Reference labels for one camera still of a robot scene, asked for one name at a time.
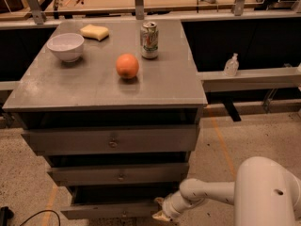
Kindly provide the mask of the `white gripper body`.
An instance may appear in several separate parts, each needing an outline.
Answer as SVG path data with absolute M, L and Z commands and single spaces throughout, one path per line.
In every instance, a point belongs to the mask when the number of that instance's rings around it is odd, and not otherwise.
M 179 191 L 164 198 L 162 210 L 168 219 L 178 218 L 184 212 L 184 209 L 185 200 Z

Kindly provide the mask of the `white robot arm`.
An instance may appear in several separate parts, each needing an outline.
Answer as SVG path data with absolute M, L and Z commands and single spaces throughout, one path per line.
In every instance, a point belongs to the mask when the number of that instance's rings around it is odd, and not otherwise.
M 301 218 L 301 180 L 279 163 L 251 157 L 233 182 L 185 179 L 179 190 L 157 198 L 161 210 L 152 217 L 172 221 L 208 200 L 234 206 L 234 226 L 295 226 Z

